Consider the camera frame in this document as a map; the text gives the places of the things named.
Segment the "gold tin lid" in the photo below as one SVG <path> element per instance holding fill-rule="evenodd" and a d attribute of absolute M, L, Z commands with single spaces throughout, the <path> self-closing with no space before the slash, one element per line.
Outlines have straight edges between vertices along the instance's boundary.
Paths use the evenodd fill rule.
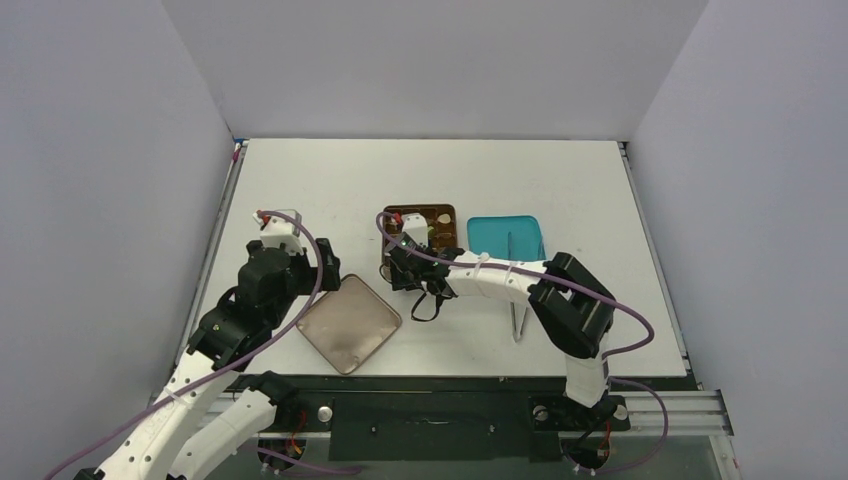
<path fill-rule="evenodd" d="M 297 329 L 341 375 L 359 369 L 402 325 L 400 314 L 361 277 L 348 274 L 298 321 Z"/>

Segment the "gold cookie tin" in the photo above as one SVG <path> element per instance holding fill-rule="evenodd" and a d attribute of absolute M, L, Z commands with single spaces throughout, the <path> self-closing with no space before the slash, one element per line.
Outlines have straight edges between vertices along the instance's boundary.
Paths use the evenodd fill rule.
<path fill-rule="evenodd" d="M 429 225 L 429 248 L 434 250 L 458 246 L 455 208 L 450 204 L 418 203 L 389 205 L 384 208 L 386 216 L 381 218 L 382 227 L 391 236 L 397 237 L 401 232 L 401 216 L 410 213 L 420 213 Z M 452 217 L 450 224 L 440 224 L 437 217 L 448 213 Z"/>

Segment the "metal tongs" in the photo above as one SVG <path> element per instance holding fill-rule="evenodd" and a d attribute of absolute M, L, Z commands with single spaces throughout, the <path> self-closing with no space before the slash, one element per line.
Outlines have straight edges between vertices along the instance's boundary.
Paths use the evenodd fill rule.
<path fill-rule="evenodd" d="M 540 228 L 536 228 L 533 231 L 534 242 L 537 245 L 537 250 L 535 254 L 534 261 L 543 260 L 545 258 L 544 251 L 544 240 L 543 235 Z M 511 230 L 507 232 L 507 259 L 510 263 L 517 263 L 519 261 L 525 261 L 526 255 L 523 255 L 521 259 L 516 257 L 515 253 L 515 240 L 514 235 Z M 514 343 L 518 343 L 524 336 L 525 325 L 527 320 L 527 308 L 520 307 L 516 303 L 510 304 L 510 315 L 511 315 L 511 324 L 512 324 L 512 339 Z"/>

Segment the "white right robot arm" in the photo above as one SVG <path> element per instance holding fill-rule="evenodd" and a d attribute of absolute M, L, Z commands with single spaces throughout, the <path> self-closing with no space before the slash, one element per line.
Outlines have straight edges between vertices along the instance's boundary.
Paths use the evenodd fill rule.
<path fill-rule="evenodd" d="M 440 253 L 401 234 L 384 247 L 395 290 L 420 289 L 438 305 L 458 297 L 484 297 L 530 309 L 551 343 L 565 355 L 564 413 L 588 427 L 604 412 L 608 367 L 603 359 L 613 323 L 614 298 L 572 255 L 551 260 L 492 258 L 461 248 Z"/>

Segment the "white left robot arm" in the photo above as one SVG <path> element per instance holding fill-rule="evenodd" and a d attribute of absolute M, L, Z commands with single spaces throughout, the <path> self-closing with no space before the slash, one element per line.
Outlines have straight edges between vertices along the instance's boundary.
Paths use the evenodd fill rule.
<path fill-rule="evenodd" d="M 201 318 L 156 401 L 127 426 L 128 436 L 99 466 L 79 479 L 202 479 L 250 436 L 270 426 L 291 427 L 298 416 L 292 387 L 266 372 L 231 409 L 198 424 L 214 400 L 275 338 L 293 303 L 314 302 L 341 285 L 340 260 L 326 238 L 312 239 L 317 263 L 305 249 L 273 239 L 252 240 L 235 286 Z"/>

